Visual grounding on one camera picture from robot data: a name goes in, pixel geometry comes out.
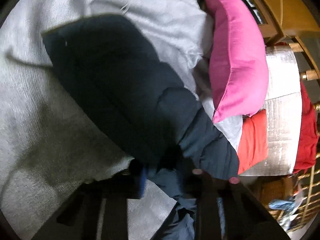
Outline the light blue cloth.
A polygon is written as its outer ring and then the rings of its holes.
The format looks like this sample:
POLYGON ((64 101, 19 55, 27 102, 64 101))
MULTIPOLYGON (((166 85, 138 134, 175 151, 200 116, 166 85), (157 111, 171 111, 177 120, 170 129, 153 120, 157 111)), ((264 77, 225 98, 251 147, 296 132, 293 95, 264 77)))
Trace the light blue cloth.
POLYGON ((272 210, 281 210, 286 212, 293 211, 298 206, 298 202, 293 197, 286 199, 274 199, 269 202, 268 207, 272 210))

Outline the orange wooden pillar cabinet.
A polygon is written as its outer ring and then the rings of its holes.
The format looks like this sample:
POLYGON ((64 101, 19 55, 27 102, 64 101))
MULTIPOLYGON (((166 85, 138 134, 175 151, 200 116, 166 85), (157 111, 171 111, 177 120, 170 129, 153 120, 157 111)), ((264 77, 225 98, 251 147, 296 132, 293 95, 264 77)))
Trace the orange wooden pillar cabinet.
POLYGON ((267 46, 287 37, 319 36, 319 24, 302 0, 251 1, 264 20, 259 29, 267 46))

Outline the silver foil insulation mat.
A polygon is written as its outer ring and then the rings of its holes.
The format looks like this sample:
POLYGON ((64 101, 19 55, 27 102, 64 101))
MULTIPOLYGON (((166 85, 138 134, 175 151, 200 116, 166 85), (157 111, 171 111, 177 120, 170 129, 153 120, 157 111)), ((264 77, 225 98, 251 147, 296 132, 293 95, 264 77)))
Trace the silver foil insulation mat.
POLYGON ((302 118, 298 64, 290 46, 266 48, 269 70, 267 96, 268 157, 242 176, 283 176, 293 172, 302 118))

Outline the red pillow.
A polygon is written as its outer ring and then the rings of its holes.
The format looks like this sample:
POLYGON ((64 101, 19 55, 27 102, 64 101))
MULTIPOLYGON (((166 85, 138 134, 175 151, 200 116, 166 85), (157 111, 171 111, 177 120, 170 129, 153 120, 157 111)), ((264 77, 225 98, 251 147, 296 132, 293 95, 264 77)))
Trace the red pillow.
POLYGON ((237 155, 239 158, 238 174, 242 174, 268 157, 265 109, 244 120, 237 155))

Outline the navy blue puffer jacket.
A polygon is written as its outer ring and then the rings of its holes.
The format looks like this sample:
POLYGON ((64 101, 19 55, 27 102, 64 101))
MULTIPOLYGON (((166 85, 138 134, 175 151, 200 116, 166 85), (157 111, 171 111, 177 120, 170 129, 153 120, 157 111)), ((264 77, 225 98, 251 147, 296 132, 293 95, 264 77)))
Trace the navy blue puffer jacket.
POLYGON ((127 18, 86 18, 42 37, 52 71, 94 124, 176 205, 155 239, 193 239, 192 171, 238 173, 231 143, 178 74, 127 18))

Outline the grey bed sheet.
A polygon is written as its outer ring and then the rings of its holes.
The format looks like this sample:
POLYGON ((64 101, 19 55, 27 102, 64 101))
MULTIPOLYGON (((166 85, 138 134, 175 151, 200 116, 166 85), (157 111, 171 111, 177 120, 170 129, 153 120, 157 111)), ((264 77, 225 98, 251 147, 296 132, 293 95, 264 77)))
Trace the grey bed sheet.
POLYGON ((20 0, 1 26, 1 221, 18 239, 193 239, 195 168, 238 156, 194 74, 195 0, 20 0))

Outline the red blanket on railing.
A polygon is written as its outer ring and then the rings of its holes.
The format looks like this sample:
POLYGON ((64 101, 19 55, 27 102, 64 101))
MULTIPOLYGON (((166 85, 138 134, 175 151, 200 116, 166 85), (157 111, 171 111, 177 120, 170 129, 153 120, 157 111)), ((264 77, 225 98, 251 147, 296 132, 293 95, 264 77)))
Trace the red blanket on railing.
POLYGON ((319 138, 317 133, 316 111, 302 81, 300 82, 300 87, 302 96, 302 118, 293 174, 300 171, 306 172, 307 169, 315 165, 319 138))

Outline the pink pillow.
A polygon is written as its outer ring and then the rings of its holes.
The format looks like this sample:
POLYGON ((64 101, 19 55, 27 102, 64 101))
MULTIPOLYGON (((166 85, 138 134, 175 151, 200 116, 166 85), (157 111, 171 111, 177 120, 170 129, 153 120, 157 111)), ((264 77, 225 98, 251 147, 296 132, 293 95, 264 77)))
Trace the pink pillow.
POLYGON ((257 113, 266 98, 269 72, 261 32, 242 0, 205 0, 214 19, 209 79, 213 122, 257 113))

